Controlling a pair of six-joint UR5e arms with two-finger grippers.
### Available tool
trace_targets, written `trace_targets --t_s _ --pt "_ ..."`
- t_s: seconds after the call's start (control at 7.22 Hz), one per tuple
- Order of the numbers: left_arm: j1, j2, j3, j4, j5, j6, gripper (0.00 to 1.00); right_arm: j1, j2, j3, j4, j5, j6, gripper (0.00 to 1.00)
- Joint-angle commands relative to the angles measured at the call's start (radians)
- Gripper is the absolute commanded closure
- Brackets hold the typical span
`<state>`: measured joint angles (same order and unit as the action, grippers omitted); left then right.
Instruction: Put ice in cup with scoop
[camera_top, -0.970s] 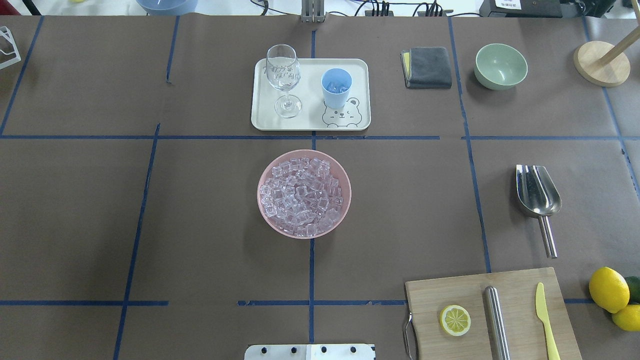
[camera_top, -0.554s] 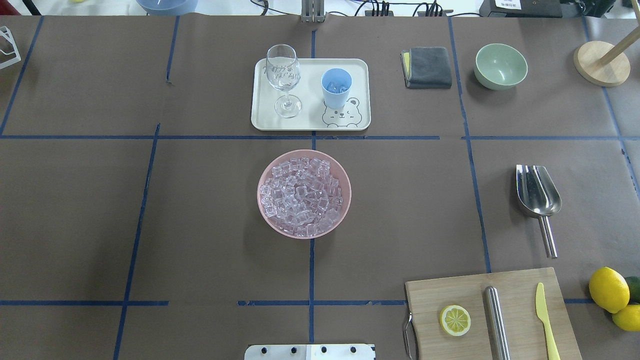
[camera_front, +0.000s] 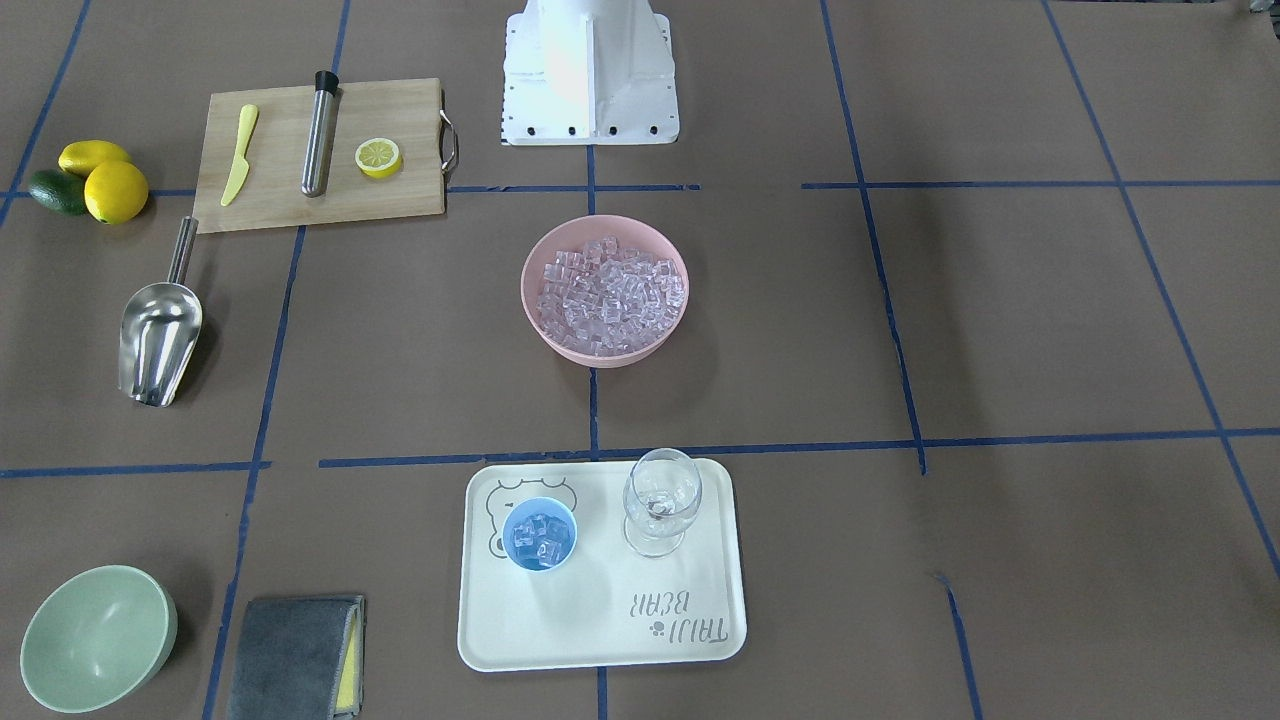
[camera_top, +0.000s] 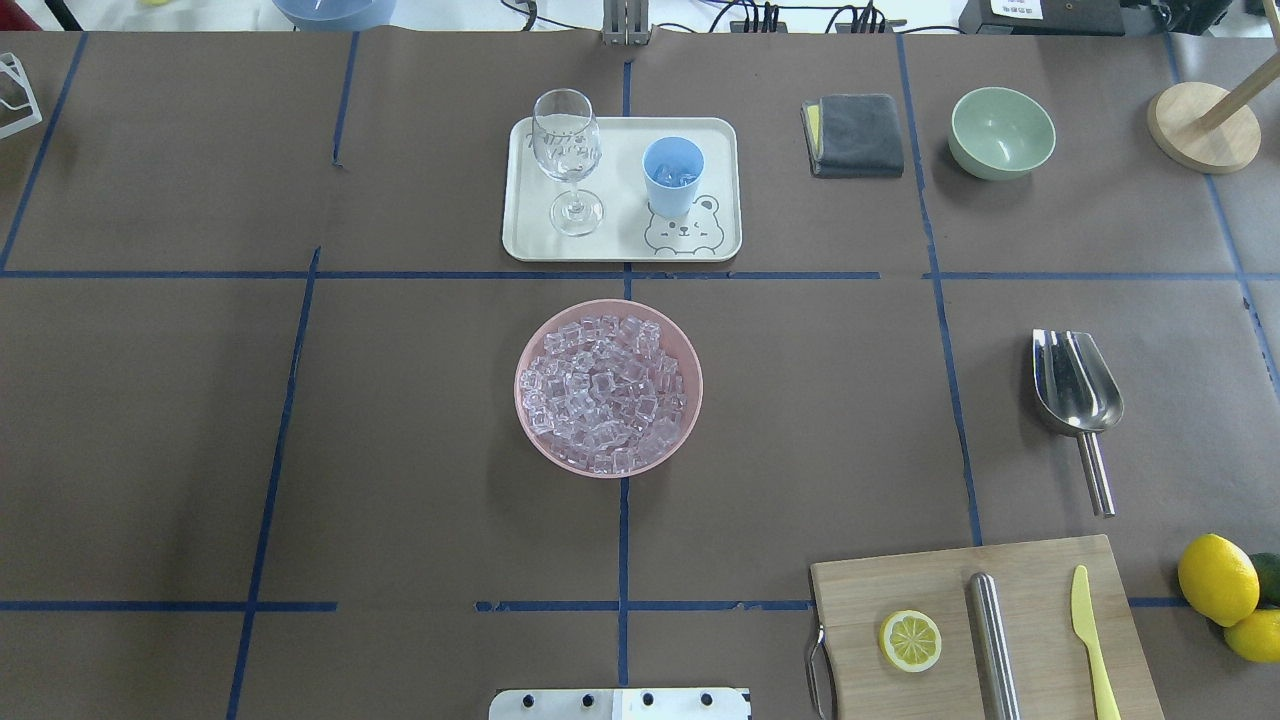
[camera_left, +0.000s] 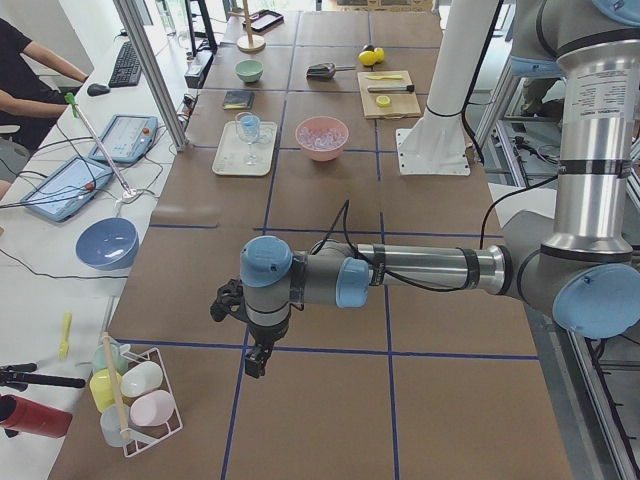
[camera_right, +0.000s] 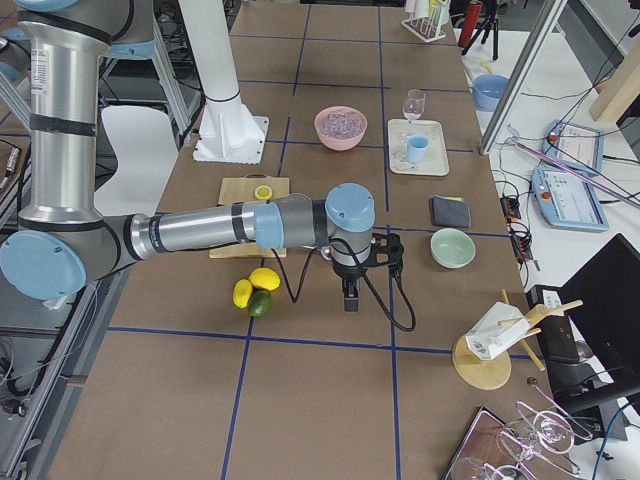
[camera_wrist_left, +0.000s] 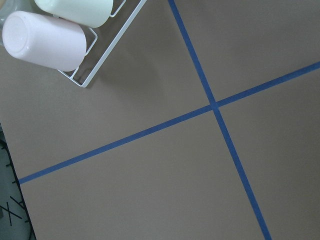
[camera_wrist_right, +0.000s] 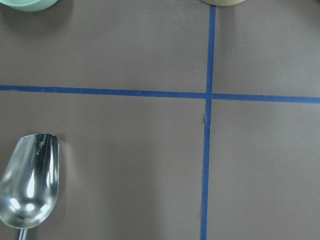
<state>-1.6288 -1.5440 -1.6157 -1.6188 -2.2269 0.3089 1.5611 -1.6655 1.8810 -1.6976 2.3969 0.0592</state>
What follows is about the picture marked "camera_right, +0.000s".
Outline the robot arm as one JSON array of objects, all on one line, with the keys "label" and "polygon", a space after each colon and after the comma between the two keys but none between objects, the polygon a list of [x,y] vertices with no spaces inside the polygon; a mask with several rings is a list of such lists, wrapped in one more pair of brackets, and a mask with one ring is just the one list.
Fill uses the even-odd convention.
[{"label": "robot arm", "polygon": [[99,62],[114,40],[153,22],[132,1],[22,1],[18,23],[31,45],[31,196],[1,246],[1,271],[42,301],[157,254],[255,242],[329,247],[336,271],[363,273],[372,254],[374,201],[355,183],[323,200],[292,194],[269,201],[160,214],[174,159],[161,152],[160,113],[136,108],[124,146],[136,155],[96,187]]}]

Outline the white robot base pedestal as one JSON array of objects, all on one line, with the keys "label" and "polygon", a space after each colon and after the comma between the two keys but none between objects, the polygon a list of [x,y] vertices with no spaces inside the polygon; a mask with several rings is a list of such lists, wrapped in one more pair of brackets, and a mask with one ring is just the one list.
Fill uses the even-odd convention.
[{"label": "white robot base pedestal", "polygon": [[242,101],[222,3],[182,1],[180,8],[205,97],[194,159],[260,163],[269,119]]}]

